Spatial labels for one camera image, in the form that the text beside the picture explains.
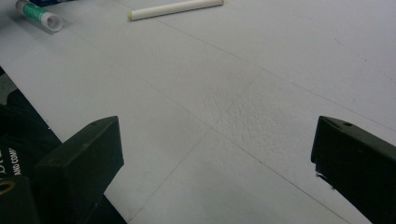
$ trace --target table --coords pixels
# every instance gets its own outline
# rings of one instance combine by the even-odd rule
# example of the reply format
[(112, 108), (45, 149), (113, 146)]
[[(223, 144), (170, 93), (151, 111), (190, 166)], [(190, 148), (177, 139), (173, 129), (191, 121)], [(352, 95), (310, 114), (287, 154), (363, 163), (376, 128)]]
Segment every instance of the table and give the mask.
[(0, 65), (62, 141), (120, 117), (106, 196), (129, 223), (369, 223), (315, 177), (319, 115), (396, 145), (396, 3), (177, 0), (49, 7), (52, 34), (0, 3)]

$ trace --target white chalk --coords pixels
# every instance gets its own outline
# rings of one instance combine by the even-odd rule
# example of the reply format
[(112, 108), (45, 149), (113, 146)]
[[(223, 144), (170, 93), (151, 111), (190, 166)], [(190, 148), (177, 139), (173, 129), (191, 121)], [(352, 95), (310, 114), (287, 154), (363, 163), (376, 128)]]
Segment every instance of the white chalk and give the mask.
[(33, 3), (25, 0), (19, 0), (15, 5), (17, 10), (24, 16), (41, 22), (47, 29), (57, 32), (64, 27), (64, 21), (58, 15), (48, 12), (42, 7), (38, 7)]
[(174, 3), (160, 7), (149, 7), (128, 12), (129, 21), (137, 21), (145, 18), (162, 16), (182, 11), (195, 10), (203, 7), (222, 6), (224, 0), (191, 0), (187, 2)]

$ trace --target glue tube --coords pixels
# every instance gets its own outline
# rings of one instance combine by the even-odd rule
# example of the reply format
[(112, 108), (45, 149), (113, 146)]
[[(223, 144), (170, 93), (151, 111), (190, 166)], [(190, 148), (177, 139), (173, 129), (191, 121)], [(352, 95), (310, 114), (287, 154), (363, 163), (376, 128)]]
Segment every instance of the glue tube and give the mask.
[(47, 29), (58, 32), (64, 27), (64, 21), (58, 15), (48, 12), (42, 7), (38, 7), (33, 3), (25, 0), (19, 0), (15, 5), (17, 10), (24, 16), (41, 22)]
[(203, 7), (222, 6), (224, 0), (191, 0), (187, 2), (174, 3), (160, 7), (149, 7), (128, 12), (129, 21), (137, 21), (149, 17), (162, 16), (182, 11), (195, 10)]

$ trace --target white surface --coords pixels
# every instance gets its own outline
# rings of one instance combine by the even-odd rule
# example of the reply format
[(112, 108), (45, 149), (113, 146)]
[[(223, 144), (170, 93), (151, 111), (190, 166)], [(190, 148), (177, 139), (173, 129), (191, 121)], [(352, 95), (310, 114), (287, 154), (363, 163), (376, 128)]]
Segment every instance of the white surface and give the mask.
[(0, 64), (57, 135), (120, 117), (126, 165), (106, 195), (126, 220), (368, 223), (310, 150), (319, 115), (396, 145), (393, 1), (229, 0), (129, 23), (177, 1), (84, 0), (50, 8), (57, 34), (9, 2)]
[(203, 7), (216, 7), (223, 5), (223, 0), (190, 0), (158, 7), (148, 7), (131, 11), (128, 14), (130, 21), (141, 20), (150, 17), (195, 10)]

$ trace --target black object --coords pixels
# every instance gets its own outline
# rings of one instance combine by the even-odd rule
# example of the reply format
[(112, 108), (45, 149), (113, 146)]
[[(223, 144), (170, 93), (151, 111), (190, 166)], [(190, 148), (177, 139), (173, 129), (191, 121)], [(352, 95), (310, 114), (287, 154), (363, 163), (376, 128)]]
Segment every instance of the black object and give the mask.
[(122, 165), (117, 117), (62, 144), (20, 91), (0, 105), (2, 224), (125, 224), (103, 195)]
[(30, 0), (31, 3), (39, 7), (46, 7), (51, 5), (57, 5), (62, 2), (69, 2), (71, 0)]
[(0, 182), (0, 204), (1, 223), (40, 223), (29, 179), (25, 176), (16, 175)]
[(396, 223), (395, 146), (351, 123), (319, 117), (311, 161), (371, 222)]
[(110, 117), (87, 125), (35, 170), (51, 213), (64, 223), (85, 223), (122, 165), (119, 120)]

